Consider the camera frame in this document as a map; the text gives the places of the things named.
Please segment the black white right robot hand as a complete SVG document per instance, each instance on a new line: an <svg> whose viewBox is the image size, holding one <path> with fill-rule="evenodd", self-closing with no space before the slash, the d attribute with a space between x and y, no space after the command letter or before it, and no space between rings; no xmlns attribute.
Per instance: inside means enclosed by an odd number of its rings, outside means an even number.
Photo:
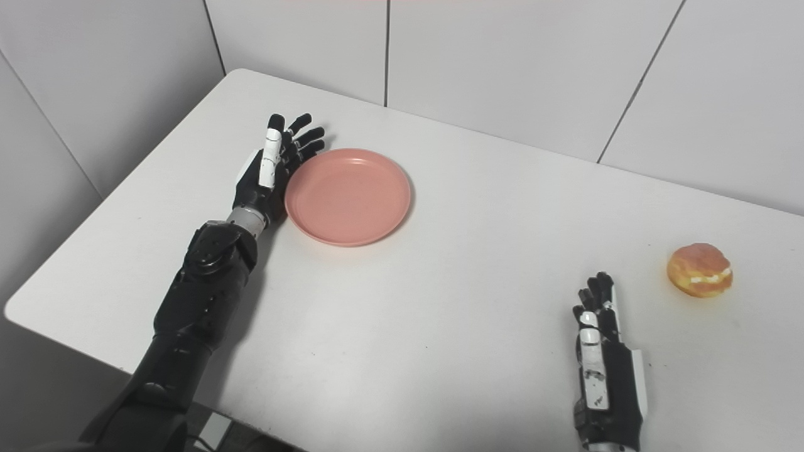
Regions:
<svg viewBox="0 0 804 452"><path fill-rule="evenodd" d="M647 415L645 366L641 351L621 336L614 280L598 272L572 308L577 320L575 358L580 397L573 421L583 451L640 451Z"/></svg>

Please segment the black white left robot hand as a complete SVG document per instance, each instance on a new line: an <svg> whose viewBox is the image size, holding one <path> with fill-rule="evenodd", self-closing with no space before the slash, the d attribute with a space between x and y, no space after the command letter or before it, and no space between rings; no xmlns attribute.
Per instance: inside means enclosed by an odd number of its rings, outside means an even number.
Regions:
<svg viewBox="0 0 804 452"><path fill-rule="evenodd" d="M281 114L269 118L263 147L255 152L236 183L233 208L247 208L270 225L286 217L285 194L293 175L325 147L325 129L307 131L309 112L290 125Z"/></svg>

